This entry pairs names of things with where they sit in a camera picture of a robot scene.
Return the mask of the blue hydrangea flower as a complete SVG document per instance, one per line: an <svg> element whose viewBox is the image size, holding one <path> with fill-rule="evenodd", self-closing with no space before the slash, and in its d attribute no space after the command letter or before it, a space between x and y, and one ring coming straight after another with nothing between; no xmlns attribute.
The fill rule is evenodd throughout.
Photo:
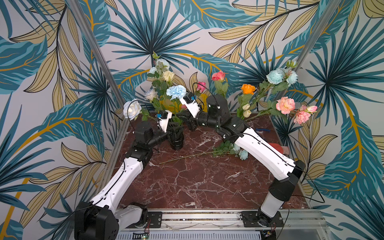
<svg viewBox="0 0 384 240"><path fill-rule="evenodd" d="M183 85L172 86L168 88L166 91L166 95L170 97L170 100L177 101L177 102L180 102L180 98L184 97L186 93L187 93L187 89Z"/></svg>

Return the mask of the light blue rose stem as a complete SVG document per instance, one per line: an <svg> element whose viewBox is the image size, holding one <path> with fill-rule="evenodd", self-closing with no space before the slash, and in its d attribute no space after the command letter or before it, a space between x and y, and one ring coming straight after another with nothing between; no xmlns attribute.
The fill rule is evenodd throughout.
<svg viewBox="0 0 384 240"><path fill-rule="evenodd" d="M219 157L219 156L224 156L224 155L234 155L235 157L239 158L242 161L245 161L249 157L249 153L241 148L240 146L231 143L230 141L224 141L222 142L218 147L214 147L211 151L209 152L203 152L199 154L193 154L189 156L184 156L184 157L178 157L174 158L165 162L160 163L161 165L179 161L179 160L184 160L184 159L192 159L195 157L201 157L201 156L208 156L212 155L213 157Z"/></svg>

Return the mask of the white rose flower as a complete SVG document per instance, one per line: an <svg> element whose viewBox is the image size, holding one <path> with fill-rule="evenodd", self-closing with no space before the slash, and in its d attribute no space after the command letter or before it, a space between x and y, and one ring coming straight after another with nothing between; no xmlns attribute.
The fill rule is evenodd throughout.
<svg viewBox="0 0 384 240"><path fill-rule="evenodd" d="M133 99L124 104L123 114L125 119L130 121L135 121L139 115L142 115L142 119L144 121L148 119L155 119L155 117L151 116L150 112L147 109L142 109L142 106L138 102L137 99Z"/></svg>

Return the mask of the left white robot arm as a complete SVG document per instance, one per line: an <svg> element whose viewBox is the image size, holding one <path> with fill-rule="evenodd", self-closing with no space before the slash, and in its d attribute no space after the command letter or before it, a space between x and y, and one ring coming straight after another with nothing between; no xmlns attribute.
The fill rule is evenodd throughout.
<svg viewBox="0 0 384 240"><path fill-rule="evenodd" d="M127 227L148 228L150 217L145 205L131 203L118 206L135 178L150 162L155 146L169 141L174 150L184 144L183 127L175 122L160 120L158 130L149 121L137 125L135 139L122 165L105 187L89 202L80 202L74 212L76 240L114 240Z"/></svg>

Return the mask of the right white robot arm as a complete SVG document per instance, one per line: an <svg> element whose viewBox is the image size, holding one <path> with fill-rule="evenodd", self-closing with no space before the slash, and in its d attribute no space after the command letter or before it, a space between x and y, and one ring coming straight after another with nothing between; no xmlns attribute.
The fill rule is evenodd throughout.
<svg viewBox="0 0 384 240"><path fill-rule="evenodd" d="M198 126L215 129L225 141L247 151L272 173L274 181L254 218L261 227L272 226L280 207L293 195L305 164L286 157L261 138L244 120L232 116L224 97L209 96L206 112L192 93L180 97L179 100L188 111L179 113L178 117L187 123L190 130L193 131Z"/></svg>

